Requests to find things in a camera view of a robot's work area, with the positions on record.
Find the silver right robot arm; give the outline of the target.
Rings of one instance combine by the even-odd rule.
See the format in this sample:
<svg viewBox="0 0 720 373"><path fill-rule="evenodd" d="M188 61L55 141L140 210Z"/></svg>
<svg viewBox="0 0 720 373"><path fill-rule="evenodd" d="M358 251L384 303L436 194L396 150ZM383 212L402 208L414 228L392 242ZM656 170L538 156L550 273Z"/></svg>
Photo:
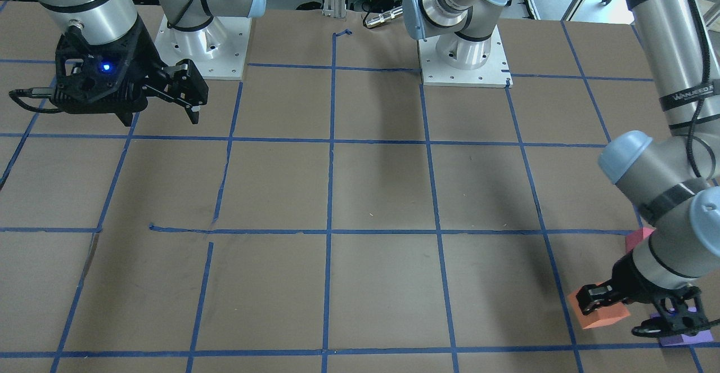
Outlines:
<svg viewBox="0 0 720 373"><path fill-rule="evenodd" d="M210 77L241 68L245 48L223 19L262 17L267 0L157 0L167 41L156 41L134 0L36 0L59 27L56 84L10 90L40 114L113 114L124 126L149 98L181 107L193 124L209 101Z"/></svg>

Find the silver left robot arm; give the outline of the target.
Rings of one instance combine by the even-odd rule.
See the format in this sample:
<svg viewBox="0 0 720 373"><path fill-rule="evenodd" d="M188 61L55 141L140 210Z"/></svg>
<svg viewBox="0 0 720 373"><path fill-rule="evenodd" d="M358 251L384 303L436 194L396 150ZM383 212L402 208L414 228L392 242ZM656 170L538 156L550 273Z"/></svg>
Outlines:
<svg viewBox="0 0 720 373"><path fill-rule="evenodd" d="M447 65L475 70L507 0L403 0L412 39L439 37ZM643 303L655 316L638 337L695 335L718 325L705 314L697 280L718 270L718 60L697 0L625 0L655 81L668 137L643 131L614 137L597 163L650 225L618 260L609 280L576 291L574 311L593 317Z"/></svg>

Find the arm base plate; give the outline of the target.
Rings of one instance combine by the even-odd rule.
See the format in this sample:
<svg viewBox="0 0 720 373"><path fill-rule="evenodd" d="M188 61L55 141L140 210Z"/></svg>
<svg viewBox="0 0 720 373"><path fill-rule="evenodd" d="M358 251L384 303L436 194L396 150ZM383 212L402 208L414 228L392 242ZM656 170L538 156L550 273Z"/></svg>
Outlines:
<svg viewBox="0 0 720 373"><path fill-rule="evenodd" d="M481 42L443 34L417 42L422 83L440 87L509 88L514 85L501 32Z"/></svg>
<svg viewBox="0 0 720 373"><path fill-rule="evenodd" d="M167 64L192 60L205 80L241 81L253 23L249 17L215 17L205 29L180 32L167 27L164 16L155 48Z"/></svg>

